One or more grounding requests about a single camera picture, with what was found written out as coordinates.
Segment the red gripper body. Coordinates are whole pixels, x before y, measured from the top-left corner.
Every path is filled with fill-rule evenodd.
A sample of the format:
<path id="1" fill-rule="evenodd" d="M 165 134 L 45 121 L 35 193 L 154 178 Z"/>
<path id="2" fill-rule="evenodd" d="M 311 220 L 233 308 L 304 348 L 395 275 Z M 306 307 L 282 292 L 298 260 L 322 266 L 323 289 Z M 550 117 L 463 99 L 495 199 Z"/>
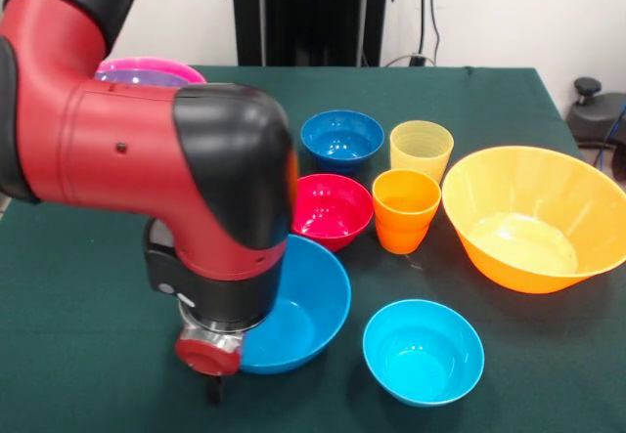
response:
<path id="1" fill-rule="evenodd" d="M 211 376 L 235 374 L 241 366 L 242 343 L 235 341 L 225 348 L 215 342 L 201 341 L 198 338 L 180 334 L 175 343 L 175 353 L 189 368 Z"/>

